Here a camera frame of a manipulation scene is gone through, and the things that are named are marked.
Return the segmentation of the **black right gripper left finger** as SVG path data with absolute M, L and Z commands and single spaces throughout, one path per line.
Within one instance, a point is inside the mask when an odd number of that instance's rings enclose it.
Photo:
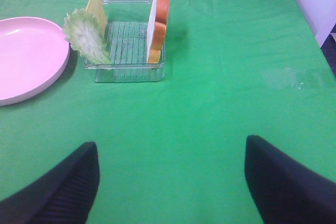
M 1 201 L 1 223 L 86 223 L 100 184 L 98 150 L 85 142 L 17 193 Z

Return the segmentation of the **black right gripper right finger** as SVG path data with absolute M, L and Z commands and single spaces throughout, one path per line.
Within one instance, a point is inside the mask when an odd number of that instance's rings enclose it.
M 257 135 L 246 139 L 245 179 L 264 223 L 335 223 L 335 183 Z

